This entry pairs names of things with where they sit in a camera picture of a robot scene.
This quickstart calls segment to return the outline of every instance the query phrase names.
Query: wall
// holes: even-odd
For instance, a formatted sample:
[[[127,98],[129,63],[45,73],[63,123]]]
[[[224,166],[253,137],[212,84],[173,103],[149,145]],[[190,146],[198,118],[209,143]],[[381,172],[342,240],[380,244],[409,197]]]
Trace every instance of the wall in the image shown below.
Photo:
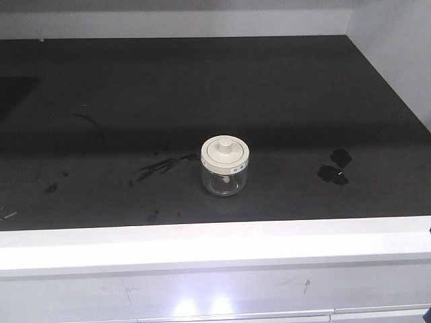
[[[431,1],[362,1],[347,35],[431,130]]]
[[[0,39],[345,34],[354,0],[0,2]]]

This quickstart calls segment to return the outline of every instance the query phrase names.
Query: white lid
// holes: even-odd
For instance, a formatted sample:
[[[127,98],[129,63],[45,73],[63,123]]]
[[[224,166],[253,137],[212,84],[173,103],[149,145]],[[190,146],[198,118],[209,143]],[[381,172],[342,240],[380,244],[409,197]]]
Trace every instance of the white lid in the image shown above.
[[[248,165],[247,144],[233,136],[216,136],[202,145],[201,162],[208,170],[220,175],[232,175]]]

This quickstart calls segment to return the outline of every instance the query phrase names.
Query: stain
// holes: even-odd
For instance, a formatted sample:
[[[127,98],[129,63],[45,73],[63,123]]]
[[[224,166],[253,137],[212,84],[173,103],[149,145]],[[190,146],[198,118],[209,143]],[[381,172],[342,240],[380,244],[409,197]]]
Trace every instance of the stain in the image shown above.
[[[336,163],[338,167],[345,168],[352,161],[352,157],[347,150],[338,149],[332,153],[331,160]]]
[[[144,172],[140,177],[137,178],[137,181],[145,180],[146,178],[149,178],[152,174],[156,173],[157,171],[161,170],[161,174],[165,174],[169,170],[171,170],[177,163],[181,162],[182,160],[188,160],[190,162],[195,162],[199,160],[199,156],[195,153],[192,153],[190,155],[185,155],[180,158],[168,158],[165,160],[159,161],[158,163],[146,166],[144,168],[140,168],[134,173]]]
[[[132,305],[132,301],[130,300],[130,294],[131,294],[131,290],[130,288],[126,288],[126,295],[127,295],[127,299],[129,300],[130,305]]]
[[[54,183],[54,184],[48,186],[47,188],[45,188],[45,190],[43,192],[45,194],[51,194],[51,193],[54,193],[58,189],[58,187],[59,187],[58,183]]]
[[[169,147],[170,147],[170,144],[169,144],[169,143],[159,142],[159,143],[156,145],[156,150],[153,152],[153,155],[154,155],[154,156],[157,156],[157,155],[159,154],[159,152],[161,152],[161,151],[168,151],[168,150],[169,150]]]
[[[332,166],[321,166],[317,172],[317,176],[322,178],[326,183],[332,182],[336,185],[346,185],[349,182],[342,170]]]
[[[156,224],[156,221],[158,219],[159,210],[154,210],[154,214],[148,215],[147,222],[148,224]]]
[[[307,279],[307,282],[305,282],[305,285],[304,285],[305,286],[305,288],[304,288],[304,295],[307,292],[308,286],[310,286],[310,284],[311,284],[310,279]]]
[[[94,120],[91,116],[87,116],[85,114],[74,113],[73,116],[76,116],[77,118],[82,118],[82,119],[88,121],[89,123],[91,123],[93,126],[96,127],[96,129],[97,129],[97,131],[99,132],[99,135],[100,135],[100,140],[101,140],[101,143],[102,143],[102,148],[103,148],[103,150],[106,150],[105,135],[103,133],[103,129],[99,126],[99,124],[96,122],[96,120]]]
[[[138,172],[145,172],[140,177],[137,178],[138,181],[145,180],[146,178],[149,178],[152,174],[159,170],[163,170],[162,174],[166,173],[168,170],[172,169],[174,164],[178,163],[179,159],[177,158],[168,158],[165,160],[159,161],[158,163],[146,166],[144,168],[140,168],[135,173]]]
[[[180,158],[180,160],[188,160],[190,162],[197,162],[199,160],[199,156],[196,153],[191,153],[190,155],[185,155]]]

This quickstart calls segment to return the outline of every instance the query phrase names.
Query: jar lid knob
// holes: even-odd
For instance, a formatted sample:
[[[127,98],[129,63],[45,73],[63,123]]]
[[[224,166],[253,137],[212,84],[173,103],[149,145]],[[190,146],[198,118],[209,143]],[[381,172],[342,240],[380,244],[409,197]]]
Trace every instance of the jar lid knob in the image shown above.
[[[221,138],[218,142],[218,150],[221,153],[228,154],[232,152],[232,140],[229,138]]]

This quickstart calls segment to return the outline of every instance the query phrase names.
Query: clear glass jar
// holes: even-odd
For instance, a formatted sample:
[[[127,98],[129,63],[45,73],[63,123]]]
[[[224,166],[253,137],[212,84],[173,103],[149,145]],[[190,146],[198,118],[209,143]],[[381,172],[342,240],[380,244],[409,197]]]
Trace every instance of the clear glass jar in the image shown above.
[[[201,177],[203,185],[212,194],[231,196],[244,188],[247,181],[247,168],[233,175],[220,175],[201,165]]]
[[[201,177],[208,191],[231,196],[244,188],[247,181],[247,144],[227,135],[208,139],[201,149]]]

